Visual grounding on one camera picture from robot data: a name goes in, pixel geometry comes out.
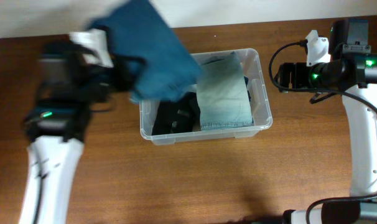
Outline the dark blue jeans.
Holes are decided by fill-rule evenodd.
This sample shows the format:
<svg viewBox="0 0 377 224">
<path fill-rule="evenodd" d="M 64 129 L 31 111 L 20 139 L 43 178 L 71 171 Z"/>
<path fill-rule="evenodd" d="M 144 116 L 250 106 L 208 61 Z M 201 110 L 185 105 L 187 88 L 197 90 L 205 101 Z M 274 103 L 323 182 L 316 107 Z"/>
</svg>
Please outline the dark blue jeans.
<svg viewBox="0 0 377 224">
<path fill-rule="evenodd" d="M 126 64 L 136 75 L 133 102 L 178 101 L 202 74 L 200 65 L 148 0 L 128 1 L 87 28 L 107 30 L 113 55 L 145 61 L 143 68 L 136 62 Z"/>
</svg>

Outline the navy blue garment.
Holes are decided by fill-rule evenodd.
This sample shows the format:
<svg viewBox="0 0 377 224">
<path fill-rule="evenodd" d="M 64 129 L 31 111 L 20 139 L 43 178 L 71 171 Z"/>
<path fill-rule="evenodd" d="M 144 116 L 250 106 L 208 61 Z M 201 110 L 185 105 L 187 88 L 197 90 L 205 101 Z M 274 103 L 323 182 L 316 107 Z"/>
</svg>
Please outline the navy blue garment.
<svg viewBox="0 0 377 224">
<path fill-rule="evenodd" d="M 248 86 L 249 86 L 249 78 L 244 76 L 244 82 L 245 82 L 245 85 L 246 85 L 246 88 L 247 88 L 247 94 L 248 94 L 248 100 L 249 102 L 251 102 L 251 94 L 248 90 Z"/>
</svg>

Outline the light blue jeans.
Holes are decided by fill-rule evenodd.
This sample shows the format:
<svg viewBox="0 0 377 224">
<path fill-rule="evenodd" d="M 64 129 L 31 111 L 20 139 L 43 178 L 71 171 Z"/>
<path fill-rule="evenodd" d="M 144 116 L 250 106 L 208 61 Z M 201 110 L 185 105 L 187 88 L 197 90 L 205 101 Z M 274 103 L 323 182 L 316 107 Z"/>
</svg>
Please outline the light blue jeans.
<svg viewBox="0 0 377 224">
<path fill-rule="evenodd" d="M 243 69 L 236 52 L 212 57 L 202 64 L 197 81 L 200 129 L 243 128 L 253 124 Z"/>
</svg>

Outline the black garment with tape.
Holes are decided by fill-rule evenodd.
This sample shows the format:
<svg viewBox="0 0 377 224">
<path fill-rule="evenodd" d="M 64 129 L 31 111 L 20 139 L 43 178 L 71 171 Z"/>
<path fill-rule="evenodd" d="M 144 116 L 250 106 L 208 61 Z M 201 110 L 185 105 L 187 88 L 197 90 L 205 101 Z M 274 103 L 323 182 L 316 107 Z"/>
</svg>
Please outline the black garment with tape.
<svg viewBox="0 0 377 224">
<path fill-rule="evenodd" d="M 197 94 L 188 92 L 179 101 L 161 101 L 152 135 L 188 133 L 200 119 Z"/>
</svg>

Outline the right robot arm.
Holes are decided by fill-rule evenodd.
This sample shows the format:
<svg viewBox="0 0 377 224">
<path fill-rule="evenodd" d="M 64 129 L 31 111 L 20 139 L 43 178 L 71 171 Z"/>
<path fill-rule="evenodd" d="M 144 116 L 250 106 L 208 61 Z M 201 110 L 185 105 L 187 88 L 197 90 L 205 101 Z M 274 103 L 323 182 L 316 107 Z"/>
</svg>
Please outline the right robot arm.
<svg viewBox="0 0 377 224">
<path fill-rule="evenodd" d="M 304 63 L 283 63 L 270 79 L 281 92 L 311 93 L 312 104 L 341 96 L 350 128 L 351 187 L 347 197 L 287 210 L 284 223 L 377 223 L 377 54 L 364 19 L 335 21 L 329 38 L 313 30 L 298 46 Z"/>
</svg>

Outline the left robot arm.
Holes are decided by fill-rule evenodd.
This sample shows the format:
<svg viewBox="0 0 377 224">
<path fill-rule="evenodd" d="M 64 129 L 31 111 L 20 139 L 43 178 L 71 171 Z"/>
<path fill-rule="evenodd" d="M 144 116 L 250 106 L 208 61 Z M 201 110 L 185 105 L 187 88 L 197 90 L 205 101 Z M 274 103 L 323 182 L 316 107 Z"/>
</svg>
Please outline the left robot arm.
<svg viewBox="0 0 377 224">
<path fill-rule="evenodd" d="M 136 74 L 128 62 L 146 66 L 141 58 L 112 55 L 110 47 L 105 26 L 45 45 L 39 58 L 43 81 L 22 122 L 29 164 L 20 223 L 65 223 L 93 105 L 114 106 L 111 95 L 133 87 Z"/>
</svg>

